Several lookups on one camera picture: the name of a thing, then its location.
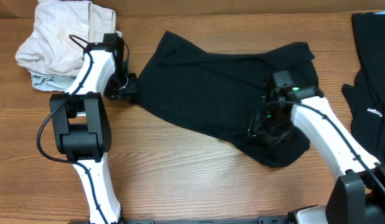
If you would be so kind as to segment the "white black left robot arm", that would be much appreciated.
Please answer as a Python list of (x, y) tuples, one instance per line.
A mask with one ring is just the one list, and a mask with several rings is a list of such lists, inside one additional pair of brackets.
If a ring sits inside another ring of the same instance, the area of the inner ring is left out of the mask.
[(112, 131), (104, 98), (133, 102), (137, 78), (128, 70), (129, 48), (116, 33), (101, 42), (82, 45), (83, 65), (64, 93), (50, 98), (57, 150), (72, 164), (87, 198), (88, 223), (123, 223), (123, 210), (113, 189), (108, 166)]

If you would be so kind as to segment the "black t-shirt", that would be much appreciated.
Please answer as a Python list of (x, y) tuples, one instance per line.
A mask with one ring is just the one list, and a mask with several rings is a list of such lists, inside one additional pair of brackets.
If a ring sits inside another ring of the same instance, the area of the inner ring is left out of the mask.
[(233, 144), (260, 164), (286, 167), (310, 147), (298, 128), (265, 143), (248, 135), (255, 112), (264, 109), (267, 84), (286, 70), (296, 84), (318, 84), (314, 55), (305, 42), (262, 54), (214, 54), (165, 32), (142, 72), (138, 104), (153, 115)]

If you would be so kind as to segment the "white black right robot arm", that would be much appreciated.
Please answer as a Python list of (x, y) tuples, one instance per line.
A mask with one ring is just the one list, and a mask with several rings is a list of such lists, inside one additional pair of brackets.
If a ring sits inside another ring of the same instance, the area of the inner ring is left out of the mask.
[(385, 165), (368, 153), (334, 114), (321, 90), (298, 85), (289, 71), (273, 73), (248, 136), (274, 147), (299, 129), (328, 166), (335, 185), (326, 205), (298, 208), (287, 215), (264, 216), (259, 223), (385, 223)]

